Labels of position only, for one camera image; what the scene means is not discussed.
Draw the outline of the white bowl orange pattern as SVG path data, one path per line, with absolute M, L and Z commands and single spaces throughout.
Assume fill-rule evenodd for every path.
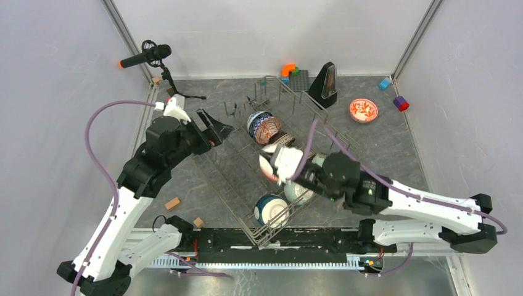
M 368 99 L 355 99 L 349 105 L 351 117 L 358 123 L 370 123 L 379 114 L 376 104 Z

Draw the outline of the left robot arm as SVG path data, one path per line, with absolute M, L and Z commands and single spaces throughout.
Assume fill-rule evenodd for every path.
M 164 111 L 146 129 L 146 140 L 124 164 L 117 191 L 83 251 L 62 262 L 57 274 L 83 295 L 124 295 L 132 279 L 161 254 L 189 250 L 194 243 L 191 225 L 170 218 L 133 248 L 123 250 L 134 225 L 171 179 L 171 171 L 185 158 L 219 146 L 233 132 L 231 125 L 199 109 L 206 128 L 200 130 L 183 111 Z

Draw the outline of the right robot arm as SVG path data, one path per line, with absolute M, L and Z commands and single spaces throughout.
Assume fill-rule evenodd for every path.
M 379 245 L 446 242 L 457 252 L 483 254 L 498 242 L 496 228 L 485 223 L 490 196 L 453 199 L 419 191 L 375 174 L 344 148 L 310 156 L 307 148 L 276 143 L 242 150 L 227 145 L 225 156 L 212 153 L 209 159 L 236 189 L 252 184 L 247 170 L 283 188 L 284 197 L 270 194 L 252 204 L 249 218 L 261 232 L 280 230 L 325 197 L 362 216 L 356 244 L 365 252 Z

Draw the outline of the grey wire dish rack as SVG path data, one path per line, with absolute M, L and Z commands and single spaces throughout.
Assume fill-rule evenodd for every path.
M 331 118 L 305 91 L 293 91 L 274 76 L 196 81 L 191 88 L 207 95 L 201 108 L 208 117 L 229 126 L 222 144 L 194 157 L 194 163 L 231 215 L 231 227 L 249 244 L 272 244 L 292 227 L 357 225 L 358 217 L 343 208 L 342 199 L 279 180 L 263 153 L 270 144 L 303 150 L 314 121 L 311 158 L 337 152 L 340 145 L 358 152 L 346 135 L 336 133 L 332 140 L 324 133 Z

